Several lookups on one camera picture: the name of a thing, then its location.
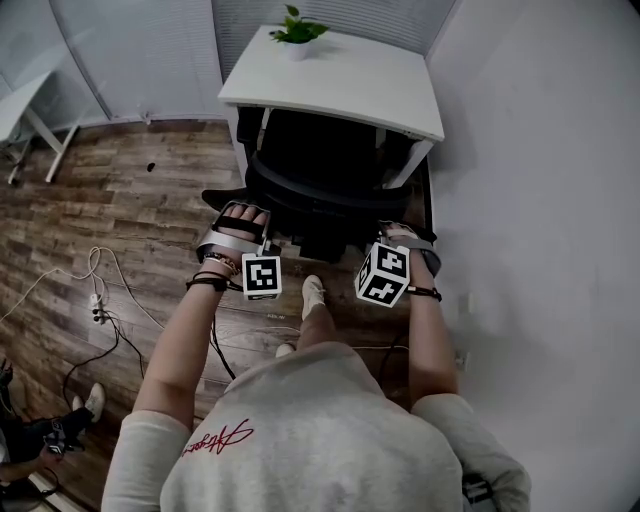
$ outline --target table leg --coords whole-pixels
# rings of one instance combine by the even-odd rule
[[[240,177],[242,178],[242,185],[245,185],[244,175],[247,173],[247,155],[244,151],[244,145],[238,142],[238,109],[231,105],[224,105],[225,117],[227,123],[229,123],[229,132],[231,133],[231,141],[233,142],[233,150],[236,154],[236,161],[238,162],[238,169],[240,170]]]
[[[73,139],[76,131],[78,131],[78,125],[76,124],[73,128],[71,128],[71,130],[69,130],[67,138],[61,144],[58,138],[53,133],[51,133],[51,130],[47,128],[47,126],[42,122],[42,119],[38,117],[38,115],[31,109],[31,107],[28,107],[24,111],[24,115],[29,120],[33,128],[40,134],[40,136],[47,141],[49,146],[51,146],[56,153],[58,153],[56,155],[56,159],[53,161],[53,164],[51,164],[51,167],[49,168],[47,177],[45,178],[45,181],[47,183],[51,183],[54,176],[56,175],[56,172],[58,171],[58,167],[60,166],[60,162],[62,161],[64,154],[69,148],[69,144],[71,144],[71,139]]]
[[[413,171],[415,171],[416,167],[420,165],[420,162],[422,162],[424,157],[427,156],[427,153],[432,147],[433,142],[428,139],[415,142],[409,150],[409,158],[407,158],[407,162],[404,164],[404,167],[398,174],[386,182],[383,187],[398,188],[404,185],[404,183],[409,179],[409,176],[413,174]]]
[[[16,159],[16,163],[13,166],[13,169],[11,170],[11,174],[9,175],[9,185],[13,185],[13,182],[18,177],[18,173],[20,172],[20,169],[24,167],[24,159],[27,156],[27,151],[29,151],[29,146],[31,146],[32,138],[33,137],[29,137],[27,139],[27,142],[24,143],[24,147],[22,148],[22,152]]]
[[[31,107],[27,107],[24,111],[24,115],[40,136],[47,141],[47,144],[49,144],[56,153],[62,153],[62,144],[60,144],[60,141],[53,133],[51,133],[51,130],[47,128],[47,126],[42,122],[42,119],[38,117]]]
[[[60,165],[60,162],[62,161],[64,154],[67,152],[67,149],[71,144],[71,139],[73,139],[73,136],[76,134],[77,131],[78,131],[78,125],[75,125],[73,128],[71,128],[71,130],[69,130],[69,134],[67,135],[67,138],[64,139],[64,143],[62,144],[62,151],[58,153],[58,156],[56,156],[56,159],[53,161],[53,164],[51,164],[51,167],[49,168],[49,173],[45,178],[45,181],[47,183],[51,183],[54,176],[56,175],[56,172],[58,172],[58,166]]]

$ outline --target black wrist strap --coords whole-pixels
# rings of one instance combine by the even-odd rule
[[[218,277],[196,277],[191,281],[187,281],[187,291],[189,291],[189,288],[194,284],[210,284],[217,292],[223,292],[227,289],[226,279],[220,279]]]
[[[187,291],[189,291],[189,288],[191,288],[194,284],[211,285],[217,292],[224,292],[227,289],[235,290],[238,292],[244,291],[242,286],[234,283],[228,277],[223,276],[222,274],[218,274],[217,272],[203,271],[194,274],[193,278],[191,278],[191,281],[187,281]]]
[[[417,286],[407,286],[407,293],[420,297],[433,297],[438,302],[442,302],[442,295],[436,288],[418,288]]]

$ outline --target red embroidered text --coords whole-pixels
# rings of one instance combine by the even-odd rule
[[[233,432],[230,432],[228,434],[226,433],[227,425],[224,426],[224,428],[218,435],[212,436],[211,434],[205,434],[202,440],[187,446],[182,452],[182,457],[184,457],[187,453],[197,452],[198,450],[209,450],[209,453],[211,453],[214,449],[216,450],[216,454],[220,455],[225,446],[238,444],[241,441],[244,441],[251,434],[253,434],[252,428],[241,429],[242,425],[244,425],[247,421],[249,421],[249,418],[240,423],[240,425],[238,425]]]

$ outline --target potted plant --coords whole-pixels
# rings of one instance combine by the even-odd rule
[[[300,11],[293,5],[285,5],[289,16],[285,16],[280,25],[286,30],[271,32],[274,41],[284,43],[285,51],[291,60],[299,61],[305,58],[309,49],[309,42],[324,34],[329,27],[315,23],[308,16],[300,16]]]

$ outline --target power strip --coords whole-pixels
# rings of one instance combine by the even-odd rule
[[[104,324],[105,316],[104,316],[104,307],[102,305],[102,297],[98,294],[93,293],[91,297],[89,297],[89,302],[91,304],[91,313],[93,314],[93,321],[97,324]]]

